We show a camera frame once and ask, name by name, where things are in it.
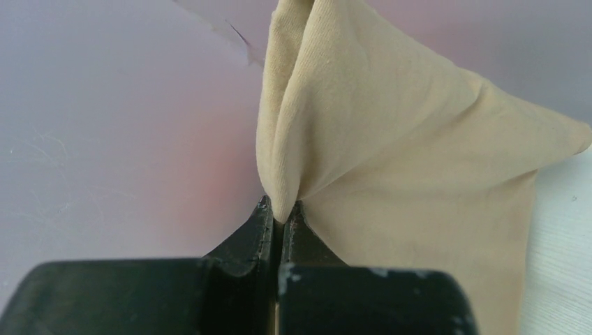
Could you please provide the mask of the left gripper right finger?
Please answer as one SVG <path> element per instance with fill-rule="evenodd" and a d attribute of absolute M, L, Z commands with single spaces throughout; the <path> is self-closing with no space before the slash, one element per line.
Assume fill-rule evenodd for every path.
<path fill-rule="evenodd" d="M 349 266 L 300 203 L 283 227 L 278 334 L 478 334 L 460 285 L 441 271 Z"/>

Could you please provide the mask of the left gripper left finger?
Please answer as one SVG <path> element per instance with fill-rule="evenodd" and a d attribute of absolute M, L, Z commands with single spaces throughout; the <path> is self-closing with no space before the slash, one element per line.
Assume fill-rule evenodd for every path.
<path fill-rule="evenodd" d="M 2 334 L 271 334 L 268 198 L 201 258 L 46 262 L 19 284 Z"/>

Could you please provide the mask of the beige t shirt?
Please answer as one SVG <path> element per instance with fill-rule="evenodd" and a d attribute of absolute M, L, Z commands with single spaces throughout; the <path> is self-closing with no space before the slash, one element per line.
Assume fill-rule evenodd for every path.
<path fill-rule="evenodd" d="M 346 263 L 437 269 L 483 334 L 517 334 L 539 169 L 588 124 L 500 90 L 363 1 L 280 1 L 256 135 L 275 219 L 296 202 Z"/>

